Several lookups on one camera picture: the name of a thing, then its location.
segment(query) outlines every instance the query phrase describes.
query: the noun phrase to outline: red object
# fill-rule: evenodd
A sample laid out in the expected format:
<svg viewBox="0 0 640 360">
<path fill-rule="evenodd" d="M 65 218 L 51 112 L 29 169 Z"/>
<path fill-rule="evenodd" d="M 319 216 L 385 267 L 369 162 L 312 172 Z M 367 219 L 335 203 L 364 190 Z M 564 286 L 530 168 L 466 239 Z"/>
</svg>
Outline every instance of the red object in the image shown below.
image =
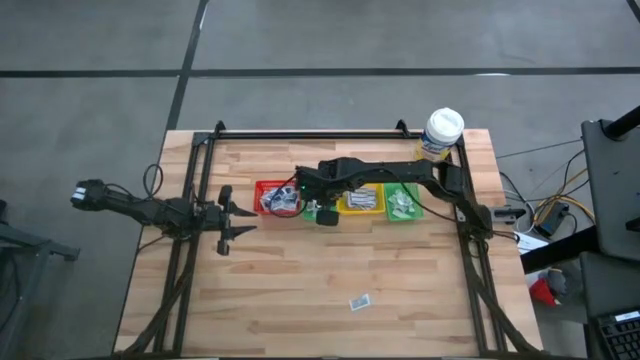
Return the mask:
<svg viewBox="0 0 640 360">
<path fill-rule="evenodd" d="M 551 294 L 547 279 L 538 279 L 538 281 L 529 288 L 529 293 L 531 293 L 531 297 L 534 299 L 542 301 L 549 306 L 556 306 L 556 301 Z"/>
<path fill-rule="evenodd" d="M 261 180 L 261 181 L 256 181 L 256 191 L 255 191 L 255 195 L 253 197 L 253 211 L 255 211 L 258 214 L 262 214 L 262 215 L 271 215 L 271 212 L 269 211 L 269 209 L 265 209 L 262 207 L 262 203 L 260 203 L 260 198 L 262 197 L 262 194 L 264 194 L 265 192 L 271 190 L 271 189 L 277 189 L 279 188 L 282 184 L 284 184 L 286 180 Z M 288 182 L 289 185 L 295 185 L 295 181 L 290 181 Z M 278 210 L 276 211 L 278 214 L 282 214 L 282 215 L 293 215 L 295 213 L 297 213 L 298 211 L 300 211 L 300 201 L 298 201 L 298 206 L 296 207 L 296 211 L 287 211 L 287 210 Z"/>
</svg>

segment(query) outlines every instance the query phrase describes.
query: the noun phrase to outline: concrete floor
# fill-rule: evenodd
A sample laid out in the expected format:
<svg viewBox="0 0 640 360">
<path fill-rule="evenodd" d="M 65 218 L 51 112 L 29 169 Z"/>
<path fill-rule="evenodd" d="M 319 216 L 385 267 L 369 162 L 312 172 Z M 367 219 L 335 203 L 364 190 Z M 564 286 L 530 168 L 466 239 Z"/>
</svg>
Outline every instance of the concrete floor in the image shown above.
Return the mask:
<svg viewBox="0 0 640 360">
<path fill-rule="evenodd" d="M 197 5 L 0 0 L 0 70 L 180 68 Z M 194 68 L 634 66 L 639 32 L 623 0 L 211 0 Z M 90 177 L 142 192 L 176 82 L 0 79 L 0 198 L 10 203 L 9 221 L 82 248 L 76 263 L 50 261 L 27 356 L 111 350 L 140 226 L 74 210 L 68 199 Z M 449 106 L 467 127 L 489 128 L 504 155 L 577 139 L 582 121 L 616 118 L 638 105 L 639 93 L 639 75 L 191 79 L 177 127 L 389 128 L 397 119 L 420 127 Z M 543 197 L 562 174 L 534 187 L 580 148 L 499 165 L 524 194 Z M 576 198 L 590 204 L 588 189 Z M 584 314 L 570 310 L 537 307 L 545 348 L 584 355 L 581 328 L 561 321 Z"/>
</svg>

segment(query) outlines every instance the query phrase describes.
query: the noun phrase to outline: keyboard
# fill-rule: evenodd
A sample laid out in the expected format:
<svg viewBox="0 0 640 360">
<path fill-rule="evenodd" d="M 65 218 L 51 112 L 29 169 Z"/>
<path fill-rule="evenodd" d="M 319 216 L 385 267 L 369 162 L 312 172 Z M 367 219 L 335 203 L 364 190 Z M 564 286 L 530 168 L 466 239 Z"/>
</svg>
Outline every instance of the keyboard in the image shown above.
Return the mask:
<svg viewBox="0 0 640 360">
<path fill-rule="evenodd" d="M 611 359 L 640 359 L 640 309 L 601 316 L 597 321 L 600 340 Z"/>
</svg>

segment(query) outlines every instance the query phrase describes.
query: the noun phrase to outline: white container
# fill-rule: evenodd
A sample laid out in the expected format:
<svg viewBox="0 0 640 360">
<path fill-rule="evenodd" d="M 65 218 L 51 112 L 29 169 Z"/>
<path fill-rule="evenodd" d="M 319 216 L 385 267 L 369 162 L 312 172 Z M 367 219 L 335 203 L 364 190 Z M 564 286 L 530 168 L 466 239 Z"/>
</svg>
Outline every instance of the white container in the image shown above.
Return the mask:
<svg viewBox="0 0 640 360">
<path fill-rule="evenodd" d="M 449 108 L 434 111 L 420 136 L 416 157 L 431 161 L 444 160 L 463 130 L 464 119 L 456 111 Z"/>
</svg>

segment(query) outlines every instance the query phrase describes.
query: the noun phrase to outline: butcher block tabletop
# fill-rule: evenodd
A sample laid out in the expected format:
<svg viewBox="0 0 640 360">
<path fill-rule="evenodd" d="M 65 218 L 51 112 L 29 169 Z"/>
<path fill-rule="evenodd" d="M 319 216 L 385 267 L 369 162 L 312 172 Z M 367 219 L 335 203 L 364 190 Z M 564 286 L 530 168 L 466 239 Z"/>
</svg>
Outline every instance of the butcher block tabletop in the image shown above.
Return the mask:
<svg viewBox="0 0 640 360">
<path fill-rule="evenodd" d="M 181 195 L 192 135 L 167 133 L 160 198 Z M 465 130 L 464 138 L 478 202 L 503 206 L 489 131 Z M 415 146 L 416 140 L 218 140 L 207 200 L 217 200 L 222 185 L 229 184 L 232 200 L 252 211 L 256 181 L 286 180 L 296 165 L 316 167 L 341 156 L 414 160 Z M 425 206 L 453 216 L 451 204 L 419 188 Z M 337 227 L 272 215 L 233 217 L 232 224 L 258 228 L 231 242 L 226 257 L 216 253 L 219 233 L 201 236 L 182 356 L 477 355 L 454 223 L 425 212 L 420 220 L 393 223 L 386 214 L 343 215 Z M 140 245 L 159 236 L 158 229 L 147 227 Z M 515 242 L 494 237 L 489 244 L 500 306 L 526 339 L 542 348 Z M 170 250 L 171 240 L 164 239 L 137 255 L 116 351 L 133 342 L 160 306 Z M 351 311 L 349 301 L 363 294 L 372 304 Z M 177 308 L 169 319 L 167 347 Z M 495 349 L 489 314 L 483 314 Z"/>
</svg>

